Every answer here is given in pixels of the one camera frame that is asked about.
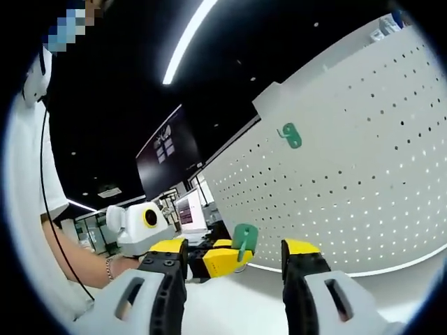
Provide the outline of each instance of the pegboard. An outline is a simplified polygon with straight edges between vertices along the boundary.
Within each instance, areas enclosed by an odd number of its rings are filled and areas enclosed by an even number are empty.
[[[255,265],[280,269],[285,237],[359,275],[446,246],[447,84],[414,28],[282,86],[275,111],[203,171],[229,230],[258,227]],[[298,149],[279,136],[289,122]]]

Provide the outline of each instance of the monitor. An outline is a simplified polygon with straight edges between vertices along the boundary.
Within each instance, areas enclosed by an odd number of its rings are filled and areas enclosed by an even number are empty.
[[[207,232],[208,227],[200,203],[199,190],[193,189],[175,202],[182,233]]]
[[[200,154],[182,106],[159,126],[136,160],[147,200],[186,181],[198,170]]]

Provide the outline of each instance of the ceiling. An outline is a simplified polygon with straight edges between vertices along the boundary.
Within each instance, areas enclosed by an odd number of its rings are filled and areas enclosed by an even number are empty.
[[[220,0],[189,44],[173,83],[163,86],[171,55],[200,3],[115,0],[86,36],[54,58],[50,132],[68,198],[100,209],[142,195],[135,156],[179,104],[205,161],[256,116],[251,102],[269,84],[283,82],[387,13],[377,1]],[[98,196],[115,186],[121,194]],[[65,216],[86,212],[74,207]]]

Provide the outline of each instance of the white shirt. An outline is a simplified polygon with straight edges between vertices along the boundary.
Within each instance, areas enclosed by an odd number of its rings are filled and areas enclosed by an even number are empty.
[[[51,54],[44,50],[46,74],[37,57],[22,93],[11,107],[6,134],[3,191],[8,222],[17,254],[30,283],[48,309],[66,327],[88,307],[88,296],[71,285],[46,241],[40,215],[46,213],[40,179],[40,144],[45,106],[37,100],[46,93],[51,76]],[[48,116],[43,142],[43,178],[50,215],[68,206],[50,142]]]

